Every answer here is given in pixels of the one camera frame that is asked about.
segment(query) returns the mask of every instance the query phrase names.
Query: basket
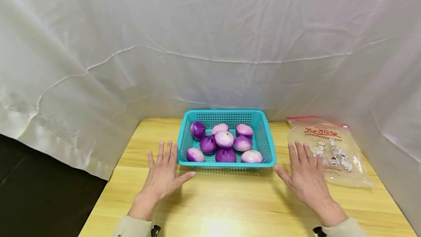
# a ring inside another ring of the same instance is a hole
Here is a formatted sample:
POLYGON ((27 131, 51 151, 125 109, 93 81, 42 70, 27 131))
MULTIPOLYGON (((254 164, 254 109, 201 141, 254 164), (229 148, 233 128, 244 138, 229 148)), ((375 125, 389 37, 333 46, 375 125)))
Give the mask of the basket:
POLYGON ((214 109, 214 110, 189 110, 185 113, 182 126, 178 134, 178 156, 177 163, 181 166, 204 169, 258 169, 269 168, 276 164, 275 145, 269 129, 268 121, 264 112, 255 109, 214 109), (190 134, 190 126, 194 121, 201 121, 205 127, 205 135, 211 135, 213 126, 225 123, 230 127, 231 134, 236 137, 235 127, 237 124, 248 124, 252 127, 254 134, 252 150, 259 151, 263 156, 263 163, 242 163, 241 154, 235 150, 236 162, 216 162, 215 153, 205 154, 205 162, 188 162, 186 151, 191 148, 200 148, 199 140, 194 139, 190 134))

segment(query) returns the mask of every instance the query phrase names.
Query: finger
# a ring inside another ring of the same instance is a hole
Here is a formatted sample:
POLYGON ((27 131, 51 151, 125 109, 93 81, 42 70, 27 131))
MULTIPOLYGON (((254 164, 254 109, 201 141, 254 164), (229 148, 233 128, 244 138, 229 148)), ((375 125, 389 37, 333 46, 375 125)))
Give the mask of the finger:
POLYGON ((158 150, 158 156, 157 156, 157 164, 161 162, 162 157, 164 156, 164 141, 159 142, 159 150, 158 150))
POLYGON ((177 188, 181 187, 184 183, 186 183, 187 181, 189 181, 195 175, 196 175, 196 172, 190 171, 190 172, 187 172, 184 175, 181 175, 181 176, 175 178, 175 186, 177 188))
POLYGON ((321 173, 322 175, 324 174, 325 168, 323 166, 323 156, 322 156, 322 154, 317 155, 316 168, 319 171, 319 173, 321 173))
POLYGON ((171 156, 170 156, 170 163, 175 165, 177 163, 177 152, 178 152, 178 145, 177 143, 174 144, 171 150, 171 156))
POLYGON ((304 148, 304 152, 306 153, 307 156, 307 162, 310 166, 315 166, 315 158, 313 157, 313 153, 311 153, 310 151, 310 146, 308 146, 307 143, 303 144, 303 148, 304 148))
POLYGON ((168 161, 170 160, 171 148, 172 148, 172 141, 169 140, 167 144, 167 150, 165 151, 164 158, 162 159, 164 163, 168 163, 168 161))
POLYGON ((291 187, 291 176, 283 168, 274 166, 273 170, 278 174, 278 176, 287 184, 288 187, 291 187))
POLYGON ((148 151, 148 162, 149 162, 149 168, 152 168, 155 165, 155 162, 153 162, 152 151, 148 151))
POLYGON ((297 154, 298 154, 298 159, 300 160, 300 164, 301 165, 307 165, 308 161, 307 161, 307 156, 306 153, 304 152, 304 148, 301 145, 300 141, 295 141, 295 147, 297 148, 297 154))
POLYGON ((294 170, 300 166, 300 162, 298 160, 297 152, 291 143, 288 144, 288 151, 290 155, 291 169, 292 172, 294 172, 294 170))

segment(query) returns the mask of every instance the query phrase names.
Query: onion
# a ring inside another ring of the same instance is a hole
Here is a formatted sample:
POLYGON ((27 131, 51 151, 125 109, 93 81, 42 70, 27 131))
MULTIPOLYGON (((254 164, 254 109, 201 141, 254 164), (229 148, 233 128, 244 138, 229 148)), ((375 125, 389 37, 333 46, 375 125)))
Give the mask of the onion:
POLYGON ((193 147, 186 151, 186 159, 190 162, 205 162, 205 156, 202 151, 193 147))
POLYGON ((205 130, 206 127, 199 121, 193 122, 190 126, 191 135, 197 140, 202 139, 203 135, 205 135, 205 130))
POLYGON ((222 148, 230 148, 234 144, 234 137, 228 131, 218 131, 215 134, 215 142, 222 148))
POLYGON ((212 128, 212 135, 215 135, 218 131, 229 131, 230 127, 227 124, 217 124, 212 128))
POLYGON ((253 136, 253 129, 246 124, 238 124, 235 127, 235 131, 238 135, 244 135, 245 137, 251 138, 253 136))
POLYGON ((216 162, 236 162, 236 155, 233 149, 222 148, 215 155, 216 162))
POLYGON ((215 138, 213 138, 213 135, 204 136, 202 140, 200 140, 199 145, 200 145, 200 150, 204 154, 211 154, 215 152, 216 149, 218 149, 215 143, 215 138))
POLYGON ((234 140, 234 149, 237 151, 247 151, 253 146, 253 142, 244 135, 240 135, 234 140))
POLYGON ((262 154, 260 154, 259 151, 249 150, 249 151, 244 152, 241 155, 241 162, 262 163, 263 162, 263 156, 262 156, 262 154))

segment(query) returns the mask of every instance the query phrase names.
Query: black floor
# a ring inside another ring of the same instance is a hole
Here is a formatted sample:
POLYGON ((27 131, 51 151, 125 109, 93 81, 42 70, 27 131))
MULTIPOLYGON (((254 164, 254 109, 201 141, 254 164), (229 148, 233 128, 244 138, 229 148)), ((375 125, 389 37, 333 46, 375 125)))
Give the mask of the black floor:
POLYGON ((105 184, 0 135, 0 236, 76 237, 105 184))

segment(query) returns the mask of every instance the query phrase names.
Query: table surface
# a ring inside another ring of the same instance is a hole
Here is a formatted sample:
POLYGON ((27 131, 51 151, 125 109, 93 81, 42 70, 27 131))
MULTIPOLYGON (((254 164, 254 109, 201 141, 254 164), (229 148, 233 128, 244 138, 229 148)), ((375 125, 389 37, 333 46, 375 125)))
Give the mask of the table surface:
MULTIPOLYGON (((147 177, 147 151, 156 156, 160 140, 176 141, 181 121, 147 118, 139 124, 80 237, 111 236, 147 177)), ((269 126, 278 165, 289 168, 289 127, 286 123, 269 126)), ((416 236, 371 165, 364 161, 375 187, 329 184, 333 198, 371 237, 416 236)), ((179 173, 188 170, 177 169, 179 173)), ((163 228, 160 237, 314 236, 311 229, 319 225, 315 216, 271 169, 196 171, 191 181, 156 208, 153 220, 163 228)))

